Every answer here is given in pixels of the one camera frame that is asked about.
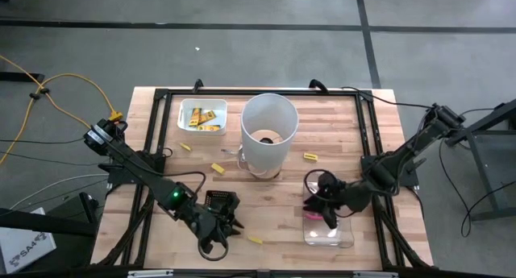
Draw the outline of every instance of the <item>white cylindrical container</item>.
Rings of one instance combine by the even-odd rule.
[[[298,125],[298,111],[289,99],[274,93],[253,97],[240,119],[244,161],[261,172],[281,168]],[[281,141],[263,143],[252,136],[257,131],[273,131]]]

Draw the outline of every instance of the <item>gray cable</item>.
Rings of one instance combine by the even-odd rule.
[[[22,199],[21,201],[18,201],[16,202],[13,206],[11,206],[9,208],[9,210],[12,210],[13,208],[15,208],[17,205],[21,204],[22,202],[26,201],[27,199],[31,198],[31,197],[34,197],[36,194],[39,194],[39,193],[42,193],[43,191],[47,190],[47,189],[50,189],[52,186],[56,186],[56,185],[59,185],[63,182],[66,182],[66,181],[71,181],[71,180],[77,180],[77,179],[81,179],[81,178],[86,178],[86,177],[95,177],[95,176],[108,176],[109,174],[106,174],[106,173],[103,173],[103,174],[86,174],[86,175],[83,175],[83,176],[74,176],[74,177],[69,177],[69,178],[65,178],[63,180],[59,180],[59,181],[56,181],[54,182],[53,184],[51,185],[47,185],[45,187],[43,187],[42,189],[38,190],[37,192],[29,195],[28,197],[25,197],[24,199]]]

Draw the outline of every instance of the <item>black clamp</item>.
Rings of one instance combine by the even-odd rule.
[[[197,91],[199,91],[199,88],[201,88],[203,86],[204,86],[204,84],[202,83],[202,80],[201,79],[197,79],[195,81],[195,85],[193,85],[192,92],[193,93],[197,93]]]
[[[43,88],[38,93],[29,93],[29,97],[33,98],[35,101],[41,98],[40,94],[50,93],[50,89]]]
[[[318,88],[318,89],[321,90],[321,93],[330,93],[328,91],[328,89],[326,88],[326,86],[324,86],[322,82],[317,81],[316,79],[313,79],[312,81],[310,81],[310,84],[308,85],[308,88],[309,89]]]

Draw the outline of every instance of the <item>concrete floor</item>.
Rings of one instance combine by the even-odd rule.
[[[515,4],[516,0],[365,0],[371,25],[425,27],[515,27]],[[356,0],[12,0],[0,3],[0,16],[158,23],[360,25]],[[461,112],[493,107],[516,95],[514,34],[373,33],[372,44],[381,87],[394,89],[398,101],[438,102]],[[0,53],[47,76],[88,76],[124,112],[134,86],[192,85],[197,78],[208,86],[306,87],[312,78],[329,87],[372,86],[362,33],[353,31],[0,27]],[[0,62],[0,70],[15,69]],[[50,88],[56,102],[89,122],[108,113],[98,92],[78,80],[59,80]],[[0,84],[0,138],[15,137],[28,94],[34,89],[32,84]],[[406,137],[410,137],[423,111],[405,107],[399,110]],[[470,114],[468,121],[481,115]],[[23,138],[69,140],[84,133],[81,124],[41,100],[35,105]],[[1,143],[0,150],[5,151],[7,146],[8,143]],[[437,147],[424,153],[428,161],[418,169],[435,265],[448,270],[513,276],[516,218],[476,222],[471,235],[461,238],[464,208],[445,179]],[[102,160],[82,143],[19,143],[15,153],[76,163]],[[443,155],[457,187],[471,205],[485,190],[469,152],[445,148]],[[0,206],[10,207],[56,180],[96,172],[100,170],[94,166],[47,164],[11,156],[0,166]],[[31,201],[96,180],[63,184]],[[104,186],[97,184],[86,191],[102,204]],[[49,210],[61,202],[60,197],[42,205]]]

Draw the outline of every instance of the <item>small yellow piece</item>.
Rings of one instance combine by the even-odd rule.
[[[222,166],[220,166],[218,164],[212,164],[211,167],[220,174],[224,174],[224,172],[226,171],[226,169],[222,168]]]
[[[306,160],[313,160],[313,161],[317,161],[319,159],[319,157],[315,154],[312,154],[312,153],[306,153],[303,154],[303,158],[306,159]]]
[[[183,147],[188,152],[192,151],[192,148],[190,148],[190,146],[188,146],[188,145],[186,145],[184,143],[179,143],[179,145],[181,145],[181,147]]]
[[[122,118],[123,118],[122,112],[116,112],[116,111],[111,112],[110,121],[116,122],[116,121],[122,120]]]
[[[218,131],[220,129],[220,125],[199,125],[197,126],[197,130],[200,131]]]
[[[260,245],[264,244],[264,241],[262,241],[262,240],[260,240],[258,238],[252,237],[252,236],[248,236],[248,240],[251,241],[251,242],[260,244]]]
[[[210,120],[213,120],[215,119],[215,113],[211,110],[211,111],[207,111],[206,113],[202,114],[200,119],[199,119],[199,125],[200,124],[203,124],[204,122],[208,122]]]
[[[188,126],[196,127],[199,124],[199,119],[201,117],[201,108],[195,108],[192,112],[192,118],[190,118],[190,122]]]

